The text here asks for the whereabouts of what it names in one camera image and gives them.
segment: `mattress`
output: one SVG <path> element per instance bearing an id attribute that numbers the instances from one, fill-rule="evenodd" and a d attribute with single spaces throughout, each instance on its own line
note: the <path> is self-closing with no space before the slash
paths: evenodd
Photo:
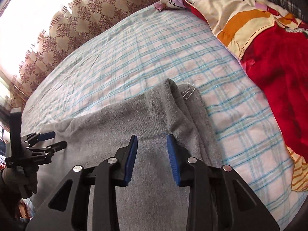
<path id="1" fill-rule="evenodd" d="M 165 78 L 190 83 L 186 96 L 194 87 L 200 91 L 224 163 L 243 177 L 283 230 L 308 193 L 291 191 L 293 162 L 264 94 L 189 11 L 150 6 L 82 45 L 29 98 L 22 135 L 128 99 Z"/>

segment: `patterned curtain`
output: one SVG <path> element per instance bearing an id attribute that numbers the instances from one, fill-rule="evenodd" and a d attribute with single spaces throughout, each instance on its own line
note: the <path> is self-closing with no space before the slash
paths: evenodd
<path id="1" fill-rule="evenodd" d="M 46 76 L 70 53 L 132 13 L 158 0 L 73 0 L 41 31 L 9 84 L 6 108 L 24 108 Z"/>

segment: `gray cloth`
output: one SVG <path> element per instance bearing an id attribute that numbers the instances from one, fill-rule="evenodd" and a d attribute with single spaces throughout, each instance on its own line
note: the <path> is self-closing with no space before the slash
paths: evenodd
<path id="1" fill-rule="evenodd" d="M 200 93 L 195 90 L 183 99 L 185 93 L 181 91 L 189 86 L 177 87 L 167 79 L 143 94 L 95 113 L 46 125 L 41 132 L 55 131 L 53 143 L 65 140 L 67 148 L 55 153 L 51 164 L 40 166 L 34 206 L 43 202 L 73 166 L 99 165 L 118 148 L 127 146 L 134 134 L 138 152 L 132 180 L 126 188 L 116 189 L 120 230 L 185 230 L 189 188 L 178 188 L 173 180 L 167 135 L 172 133 L 181 146 L 207 165 L 222 165 Z"/>

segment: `silver screw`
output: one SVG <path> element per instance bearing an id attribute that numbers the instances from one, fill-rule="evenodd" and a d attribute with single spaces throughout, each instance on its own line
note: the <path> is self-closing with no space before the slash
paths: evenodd
<path id="1" fill-rule="evenodd" d="M 230 171 L 232 170 L 232 167 L 231 167 L 230 165 L 224 165 L 222 168 L 223 168 L 224 171 L 226 171 L 226 172 L 230 172 Z"/>
<path id="2" fill-rule="evenodd" d="M 74 172 L 80 172 L 82 170 L 82 166 L 80 166 L 80 165 L 77 165 L 77 166 L 75 166 L 74 168 L 73 168 L 73 171 Z"/>
<path id="3" fill-rule="evenodd" d="M 195 157 L 189 157 L 187 159 L 188 163 L 196 163 L 197 162 L 197 159 Z"/>
<path id="4" fill-rule="evenodd" d="M 116 163 L 118 160 L 115 158 L 115 157 L 111 157 L 108 159 L 108 163 L 109 164 L 113 164 L 113 163 Z"/>

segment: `loose white thread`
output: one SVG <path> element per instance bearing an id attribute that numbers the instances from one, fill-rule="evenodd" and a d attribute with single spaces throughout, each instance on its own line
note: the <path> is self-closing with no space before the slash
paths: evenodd
<path id="1" fill-rule="evenodd" d="M 174 79 L 178 79 L 178 80 L 181 80 L 181 81 L 186 82 L 185 80 L 183 80 L 182 78 L 179 78 L 179 77 L 175 77 Z M 184 101 L 186 101 L 186 100 L 193 94 L 193 92 L 194 92 L 195 89 L 196 89 L 196 86 L 195 86 L 194 84 L 191 84 L 191 83 L 189 83 L 189 82 L 186 82 L 186 83 L 189 84 L 189 88 L 188 88 L 187 90 L 185 90 L 184 92 L 181 92 L 181 94 L 186 93 L 185 95 L 183 95 Z M 189 94 L 188 97 L 185 98 L 185 96 L 189 93 L 191 87 L 194 88 L 193 91 Z"/>

